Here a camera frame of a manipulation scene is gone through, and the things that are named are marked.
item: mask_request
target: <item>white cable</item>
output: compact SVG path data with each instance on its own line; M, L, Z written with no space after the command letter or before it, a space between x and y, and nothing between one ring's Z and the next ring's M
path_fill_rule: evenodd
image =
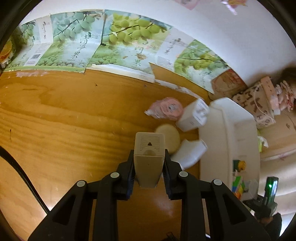
M253 95L253 99L254 99L254 103L255 103L255 105L257 106L257 108L258 108L258 110L261 112L261 113L263 113L263 114L265 114L262 110L260 110L260 108L259 108L259 106L257 105L257 103L256 103L256 92L257 92L257 90L259 89L259 87L262 85L262 83L260 83L260 84L258 84L257 85L257 87L256 87L256 89L255 89L255 91L254 91L254 95ZM267 117L269 117L270 119L272 119L273 121L276 121L275 119L273 119L272 117L270 117L269 115L267 115L267 114L265 114Z

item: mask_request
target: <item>black cable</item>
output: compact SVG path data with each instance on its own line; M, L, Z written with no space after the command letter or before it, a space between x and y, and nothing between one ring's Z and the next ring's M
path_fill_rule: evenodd
M48 207L45 205L44 201L41 199L40 195L36 191L35 187L31 183L30 179L28 178L27 174L24 172L24 170L20 167L20 165L17 163L17 161L2 147L0 146L0 156L6 160L13 168L17 171L17 173L20 175L20 177L23 179L23 181L26 183L28 188L30 189L31 193L36 198L37 202L40 204L42 209L46 214L49 213Z

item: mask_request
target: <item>orange fruit picture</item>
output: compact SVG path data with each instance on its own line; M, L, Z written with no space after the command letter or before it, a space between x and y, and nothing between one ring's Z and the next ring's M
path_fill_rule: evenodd
M0 61L5 60L9 56L11 50L12 50L12 42L11 40L8 40L7 43L4 45L4 48L0 52Z

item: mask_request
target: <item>green grape illustration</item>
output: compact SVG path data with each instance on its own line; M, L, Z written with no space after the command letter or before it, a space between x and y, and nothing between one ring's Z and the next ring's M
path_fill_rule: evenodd
M38 66L85 68L89 62L88 58L71 58L64 55L62 48L57 48L59 42L54 43L38 61Z
M96 19L101 17L100 14L91 12L68 12L56 14L56 29L54 29L54 42L62 44L67 40L75 40L77 34L89 32L91 25Z
M186 75L188 68L214 71L226 68L227 64L201 42L194 40L176 59L175 72Z
M109 26L111 32L104 34L102 38L104 44L130 45L133 41L153 39L155 34L167 31L165 27L157 25L157 22L150 18L118 13L113 13L112 16L113 20Z
M112 51L108 46L100 46L89 62L89 66L92 64L117 64L119 61L119 54L116 51Z
M17 40L19 45L28 44L29 39L34 36L33 29L35 25L36 23L31 21L16 28L15 34L18 36Z

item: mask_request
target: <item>poster on wall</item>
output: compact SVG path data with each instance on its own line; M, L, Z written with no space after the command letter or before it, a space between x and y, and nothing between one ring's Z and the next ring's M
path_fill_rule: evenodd
M52 25L49 16L18 26L12 36L19 52L8 64L5 71L20 70L36 65L53 42Z
M27 55L32 55L34 58L16 66L9 65L6 70L45 69L84 72L101 44L104 26L103 11L58 13L47 16L46 24L50 26L51 41L47 43L46 48L42 49L42 53L39 49L36 52L36 48L31 48L30 54Z
M150 63L172 26L127 12L105 10L105 15L102 45L89 68L154 82Z
M151 63L214 93L229 66L207 46L166 23L113 10L45 16L13 34L19 52L5 71L101 70L154 82Z
M214 93L211 80L229 66L207 46L173 28L155 56L156 65Z

